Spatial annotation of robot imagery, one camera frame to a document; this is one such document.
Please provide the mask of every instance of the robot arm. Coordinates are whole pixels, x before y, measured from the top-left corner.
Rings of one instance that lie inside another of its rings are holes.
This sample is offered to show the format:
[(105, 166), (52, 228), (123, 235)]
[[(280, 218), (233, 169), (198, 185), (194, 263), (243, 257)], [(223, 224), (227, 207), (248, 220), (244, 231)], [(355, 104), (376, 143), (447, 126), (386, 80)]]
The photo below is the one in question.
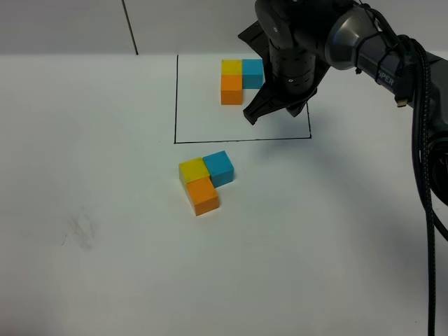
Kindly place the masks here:
[[(252, 125), (284, 108), (300, 114), (330, 67), (365, 72), (395, 95), (399, 107), (414, 106), (417, 60), (369, 6), (352, 0), (257, 0), (255, 11), (258, 21), (239, 35), (265, 66), (266, 83), (244, 110)], [(427, 56), (430, 184), (448, 205), (448, 61)]]

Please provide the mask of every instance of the block arrangement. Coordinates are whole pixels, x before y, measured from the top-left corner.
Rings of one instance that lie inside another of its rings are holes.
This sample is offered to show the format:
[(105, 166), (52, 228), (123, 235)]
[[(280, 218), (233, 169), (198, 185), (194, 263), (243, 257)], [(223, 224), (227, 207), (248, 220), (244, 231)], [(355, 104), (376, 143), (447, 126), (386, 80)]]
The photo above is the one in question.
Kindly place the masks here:
[(261, 59), (224, 59), (221, 64), (221, 104), (242, 105), (243, 89), (263, 86)]
[(235, 169), (225, 151), (179, 165), (179, 178), (196, 216), (219, 207), (216, 188), (232, 182), (234, 177)]
[(243, 60), (243, 88), (261, 89), (263, 86), (263, 61), (261, 59)]
[(235, 169), (225, 151), (206, 156), (203, 160), (215, 188), (233, 181)]
[(221, 64), (221, 104), (243, 104), (243, 62), (223, 60)]

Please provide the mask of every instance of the yellow cube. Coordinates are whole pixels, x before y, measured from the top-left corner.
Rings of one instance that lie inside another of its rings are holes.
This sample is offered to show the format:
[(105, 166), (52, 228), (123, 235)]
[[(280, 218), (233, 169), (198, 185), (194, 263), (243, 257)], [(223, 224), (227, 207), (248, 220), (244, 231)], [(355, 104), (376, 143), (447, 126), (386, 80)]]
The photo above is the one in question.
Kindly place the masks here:
[(242, 75), (243, 74), (243, 61), (224, 59), (221, 64), (222, 75)]
[(197, 159), (181, 163), (179, 165), (179, 178), (182, 181), (184, 187), (187, 184), (209, 177), (210, 173), (207, 169), (202, 157)]

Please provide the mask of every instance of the black line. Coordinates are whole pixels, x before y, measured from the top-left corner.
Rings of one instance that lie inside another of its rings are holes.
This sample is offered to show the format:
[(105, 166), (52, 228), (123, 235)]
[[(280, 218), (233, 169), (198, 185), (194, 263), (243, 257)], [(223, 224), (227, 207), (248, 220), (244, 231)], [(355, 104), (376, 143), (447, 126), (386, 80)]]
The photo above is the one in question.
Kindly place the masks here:
[(250, 142), (250, 141), (279, 141), (279, 140), (308, 140), (311, 136), (302, 138), (278, 138), (278, 139), (248, 139), (248, 140), (218, 140), (218, 141), (186, 141), (186, 142), (176, 142), (176, 145), (182, 144), (220, 144), (223, 142)]
[(123, 10), (125, 11), (127, 26), (129, 27), (129, 32), (131, 33), (131, 37), (132, 37), (132, 43), (134, 44), (135, 55), (138, 55), (139, 51), (137, 49), (137, 44), (135, 43), (134, 32), (132, 31), (132, 27), (131, 27), (131, 21), (129, 20), (129, 15), (127, 14), (125, 0), (121, 0), (121, 3), (123, 4)]
[(309, 119), (309, 106), (307, 102), (307, 115), (308, 115), (308, 127), (309, 127), (309, 138), (313, 139), (313, 136), (311, 134), (311, 120)]
[(176, 60), (176, 114), (174, 116), (174, 144), (177, 144), (177, 101), (179, 96), (179, 54)]
[(309, 119), (309, 107), (307, 103), (307, 115), (308, 115), (308, 128), (309, 136), (300, 138), (275, 138), (275, 139), (242, 139), (242, 140), (217, 140), (217, 141), (182, 141), (177, 142), (177, 110), (179, 105), (179, 54), (177, 54), (176, 60), (176, 108), (174, 114), (174, 144), (184, 145), (184, 144), (221, 144), (225, 142), (254, 142), (254, 141), (280, 141), (280, 140), (307, 140), (312, 138), (311, 134), (311, 120)]

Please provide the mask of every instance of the orange cube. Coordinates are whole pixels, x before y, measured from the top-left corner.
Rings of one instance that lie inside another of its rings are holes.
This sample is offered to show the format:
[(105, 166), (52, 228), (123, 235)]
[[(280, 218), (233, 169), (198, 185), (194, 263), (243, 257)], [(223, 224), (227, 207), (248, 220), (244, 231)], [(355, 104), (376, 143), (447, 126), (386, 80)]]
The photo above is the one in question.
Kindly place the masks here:
[(221, 104), (242, 105), (243, 104), (243, 76), (222, 75), (221, 76)]
[(219, 207), (218, 193), (209, 177), (187, 184), (187, 193), (196, 216)]

